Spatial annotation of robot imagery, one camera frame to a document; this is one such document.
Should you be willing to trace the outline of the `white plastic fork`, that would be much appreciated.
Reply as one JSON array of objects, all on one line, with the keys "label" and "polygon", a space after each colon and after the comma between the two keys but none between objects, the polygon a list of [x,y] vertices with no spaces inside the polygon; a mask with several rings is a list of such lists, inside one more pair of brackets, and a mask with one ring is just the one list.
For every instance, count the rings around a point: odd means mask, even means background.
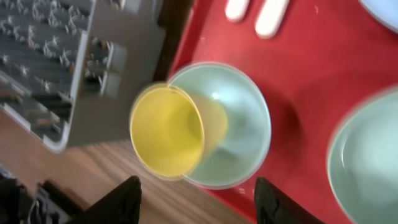
[{"label": "white plastic fork", "polygon": [[227,20],[231,22],[241,21],[249,6],[249,0],[228,0],[224,10]]}]

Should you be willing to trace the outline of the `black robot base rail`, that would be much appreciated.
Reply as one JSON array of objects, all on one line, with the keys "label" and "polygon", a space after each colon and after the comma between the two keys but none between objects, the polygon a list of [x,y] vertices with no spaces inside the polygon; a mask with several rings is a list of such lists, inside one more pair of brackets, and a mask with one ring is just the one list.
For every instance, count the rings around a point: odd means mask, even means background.
[{"label": "black robot base rail", "polygon": [[31,196],[17,179],[1,176],[1,223],[68,223],[83,209],[51,182],[38,185]]}]

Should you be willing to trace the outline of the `light blue bowl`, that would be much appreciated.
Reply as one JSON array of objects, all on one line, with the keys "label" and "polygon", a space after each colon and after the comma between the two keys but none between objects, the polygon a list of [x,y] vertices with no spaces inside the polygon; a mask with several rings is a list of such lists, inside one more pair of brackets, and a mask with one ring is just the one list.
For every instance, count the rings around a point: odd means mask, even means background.
[{"label": "light blue bowl", "polygon": [[228,117],[225,137],[186,180],[221,190],[252,177],[267,156],[272,136],[270,112],[257,85],[239,69],[219,62],[188,65],[169,83],[213,100]]}]

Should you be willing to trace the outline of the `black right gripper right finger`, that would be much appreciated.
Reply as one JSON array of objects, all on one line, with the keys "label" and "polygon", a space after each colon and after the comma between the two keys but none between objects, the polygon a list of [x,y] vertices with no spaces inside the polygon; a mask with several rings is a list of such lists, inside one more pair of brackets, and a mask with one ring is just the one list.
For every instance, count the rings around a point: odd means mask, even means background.
[{"label": "black right gripper right finger", "polygon": [[254,208],[257,224],[323,223],[264,177],[256,179]]}]

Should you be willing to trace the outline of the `mint green bowl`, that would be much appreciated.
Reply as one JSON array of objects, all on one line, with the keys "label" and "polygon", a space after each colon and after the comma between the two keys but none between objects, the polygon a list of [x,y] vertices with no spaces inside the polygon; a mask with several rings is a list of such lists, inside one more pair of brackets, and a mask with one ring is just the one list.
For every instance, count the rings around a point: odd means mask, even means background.
[{"label": "mint green bowl", "polygon": [[354,107],[327,154],[330,188],[353,223],[397,223],[397,87]]}]

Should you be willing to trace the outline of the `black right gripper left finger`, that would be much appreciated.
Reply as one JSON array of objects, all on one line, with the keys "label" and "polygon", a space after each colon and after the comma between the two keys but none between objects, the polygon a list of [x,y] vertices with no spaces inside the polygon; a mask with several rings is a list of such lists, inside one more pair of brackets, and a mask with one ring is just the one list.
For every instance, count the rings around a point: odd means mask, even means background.
[{"label": "black right gripper left finger", "polygon": [[138,224],[141,181],[131,176],[67,224]]}]

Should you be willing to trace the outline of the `white plastic spoon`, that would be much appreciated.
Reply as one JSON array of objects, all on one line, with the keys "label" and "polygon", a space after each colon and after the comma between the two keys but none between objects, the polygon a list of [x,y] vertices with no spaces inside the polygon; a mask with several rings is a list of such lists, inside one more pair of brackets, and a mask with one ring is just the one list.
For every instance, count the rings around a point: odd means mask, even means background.
[{"label": "white plastic spoon", "polygon": [[256,34],[262,39],[270,39],[277,33],[289,0],[265,0],[255,23]]}]

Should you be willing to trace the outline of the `yellow plastic cup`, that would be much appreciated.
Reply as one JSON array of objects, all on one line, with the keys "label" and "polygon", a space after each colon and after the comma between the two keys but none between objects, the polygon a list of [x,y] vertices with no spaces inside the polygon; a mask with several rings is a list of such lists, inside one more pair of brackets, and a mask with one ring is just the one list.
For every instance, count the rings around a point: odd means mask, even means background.
[{"label": "yellow plastic cup", "polygon": [[135,100],[129,130],[146,169],[161,179],[179,180],[218,147],[228,131],[228,116],[212,98],[156,83]]}]

